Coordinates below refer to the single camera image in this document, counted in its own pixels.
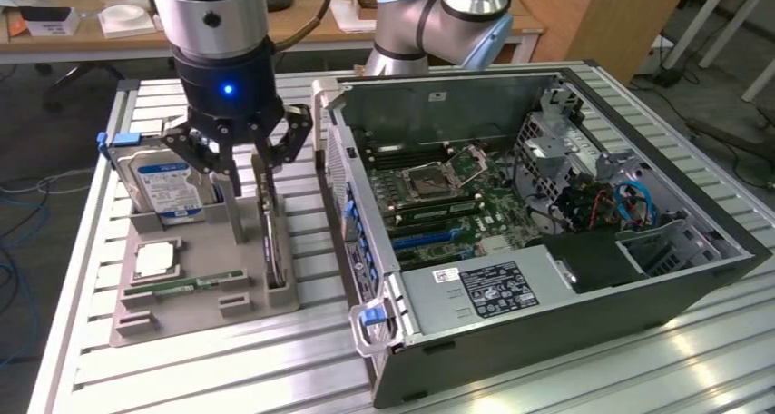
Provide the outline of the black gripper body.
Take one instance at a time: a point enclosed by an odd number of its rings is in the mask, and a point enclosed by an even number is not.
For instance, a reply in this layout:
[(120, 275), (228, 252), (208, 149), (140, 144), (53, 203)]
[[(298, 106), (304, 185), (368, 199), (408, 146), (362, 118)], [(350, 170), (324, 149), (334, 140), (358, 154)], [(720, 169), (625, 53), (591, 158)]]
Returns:
[(188, 101), (188, 123), (218, 142), (250, 142), (252, 126), (270, 131), (282, 118), (272, 67), (273, 42), (225, 59), (188, 56), (172, 48)]

